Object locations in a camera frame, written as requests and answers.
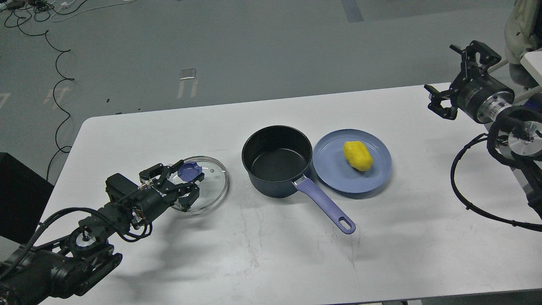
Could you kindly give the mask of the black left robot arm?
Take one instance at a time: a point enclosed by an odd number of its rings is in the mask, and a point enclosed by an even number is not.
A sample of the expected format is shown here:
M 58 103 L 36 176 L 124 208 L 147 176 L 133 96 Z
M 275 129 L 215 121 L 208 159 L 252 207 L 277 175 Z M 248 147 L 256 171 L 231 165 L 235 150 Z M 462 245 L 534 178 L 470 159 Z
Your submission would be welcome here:
M 39 224 L 29 242 L 20 246 L 1 266 L 2 305 L 37 305 L 48 297 L 81 297 L 122 262 L 109 238 L 118 235 L 134 243 L 149 237 L 153 222 L 176 203 L 188 211 L 198 199 L 198 184 L 205 174 L 196 162 L 156 164 L 139 174 L 136 185 L 116 173 L 106 180 L 110 201 L 94 210 L 70 207 Z M 88 216 L 72 233 L 35 245 L 45 230 L 74 212 Z

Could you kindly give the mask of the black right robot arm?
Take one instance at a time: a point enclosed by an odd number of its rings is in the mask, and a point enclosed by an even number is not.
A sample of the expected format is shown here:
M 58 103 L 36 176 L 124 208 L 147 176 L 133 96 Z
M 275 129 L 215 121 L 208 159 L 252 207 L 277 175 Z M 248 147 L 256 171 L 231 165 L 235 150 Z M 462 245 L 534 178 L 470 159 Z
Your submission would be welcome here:
M 463 111 L 478 124 L 490 124 L 488 133 L 469 142 L 456 156 L 451 168 L 452 189 L 467 210 L 480 216 L 530 230 L 541 230 L 537 224 L 528 224 L 494 216 L 467 201 L 456 187 L 455 169 L 474 144 L 486 141 L 487 151 L 500 164 L 519 170 L 532 191 L 528 206 L 541 214 L 541 113 L 523 105 L 513 105 L 512 89 L 489 74 L 489 69 L 501 61 L 501 56 L 486 44 L 472 41 L 461 48 L 450 46 L 461 56 L 460 71 L 448 89 L 440 92 L 424 85 L 429 93 L 428 109 L 443 119 L 455 120 Z

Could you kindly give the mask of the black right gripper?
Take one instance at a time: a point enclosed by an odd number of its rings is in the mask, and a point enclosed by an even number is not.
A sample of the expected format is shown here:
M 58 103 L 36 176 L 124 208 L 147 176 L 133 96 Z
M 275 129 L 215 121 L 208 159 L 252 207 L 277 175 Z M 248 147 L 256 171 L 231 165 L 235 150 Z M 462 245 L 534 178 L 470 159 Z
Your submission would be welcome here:
M 461 56 L 462 76 L 451 83 L 451 89 L 442 92 L 432 85 L 424 85 L 430 99 L 427 108 L 443 119 L 455 120 L 459 108 L 476 123 L 493 122 L 499 111 L 510 106 L 515 97 L 512 89 L 488 74 L 490 67 L 499 64 L 502 57 L 476 40 L 463 49 L 454 44 L 450 48 Z M 445 100 L 451 101 L 451 106 L 443 107 Z

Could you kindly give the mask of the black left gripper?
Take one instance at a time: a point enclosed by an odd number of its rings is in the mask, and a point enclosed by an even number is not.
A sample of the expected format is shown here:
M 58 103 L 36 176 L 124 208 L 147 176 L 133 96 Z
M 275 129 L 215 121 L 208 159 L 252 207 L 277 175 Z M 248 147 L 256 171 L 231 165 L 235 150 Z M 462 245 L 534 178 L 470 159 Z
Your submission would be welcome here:
M 135 196 L 135 207 L 139 216 L 147 221 L 154 221 L 168 208 L 188 212 L 200 195 L 197 182 L 177 183 L 170 181 L 170 176 L 177 173 L 183 164 L 156 164 L 139 172 L 140 191 Z M 162 192 L 158 189 L 176 189 Z

